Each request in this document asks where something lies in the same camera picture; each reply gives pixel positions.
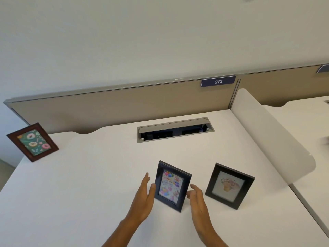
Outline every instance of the green patterned picture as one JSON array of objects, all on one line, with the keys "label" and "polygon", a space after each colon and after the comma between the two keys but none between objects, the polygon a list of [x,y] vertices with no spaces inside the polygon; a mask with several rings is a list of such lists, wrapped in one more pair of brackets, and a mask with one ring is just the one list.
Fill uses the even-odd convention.
[{"label": "green patterned picture", "polygon": [[36,129],[19,135],[17,138],[34,156],[51,149],[50,145]]}]

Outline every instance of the adjacent desk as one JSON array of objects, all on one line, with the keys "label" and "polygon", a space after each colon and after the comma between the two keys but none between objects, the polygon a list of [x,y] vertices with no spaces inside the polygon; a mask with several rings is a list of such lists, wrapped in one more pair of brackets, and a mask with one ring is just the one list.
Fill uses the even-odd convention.
[{"label": "adjacent desk", "polygon": [[[208,117],[215,132],[137,143],[138,126]],[[1,246],[101,246],[122,220],[144,176],[162,160],[206,190],[216,162],[256,179],[238,210],[205,196],[230,246],[329,246],[329,238],[230,110],[51,135],[60,150],[23,158],[0,193]],[[129,246],[203,246],[191,219],[158,200]]]},{"label": "adjacent desk", "polygon": [[329,96],[266,109],[313,155],[316,169],[291,188],[329,237]]}]

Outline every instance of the number sign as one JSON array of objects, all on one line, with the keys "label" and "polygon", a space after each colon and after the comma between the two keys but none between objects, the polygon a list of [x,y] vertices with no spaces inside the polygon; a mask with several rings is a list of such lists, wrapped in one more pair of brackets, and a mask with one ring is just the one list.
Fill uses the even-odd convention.
[{"label": "number sign", "polygon": [[201,87],[232,84],[235,81],[235,77],[236,77],[236,75],[226,76],[226,77],[217,77],[217,78],[211,78],[211,79],[202,79]]}]

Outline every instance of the floral picture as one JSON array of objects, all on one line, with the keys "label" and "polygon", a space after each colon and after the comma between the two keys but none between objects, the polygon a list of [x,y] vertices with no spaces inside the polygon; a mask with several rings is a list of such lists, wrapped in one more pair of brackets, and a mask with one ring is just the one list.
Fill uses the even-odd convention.
[{"label": "floral picture", "polygon": [[243,179],[220,171],[212,193],[230,202],[234,202],[244,182]]},{"label": "floral picture", "polygon": [[17,136],[17,138],[34,156],[51,149],[50,145],[36,129],[23,133]]},{"label": "floral picture", "polygon": [[183,180],[183,178],[164,170],[159,195],[174,203],[177,203]]}]

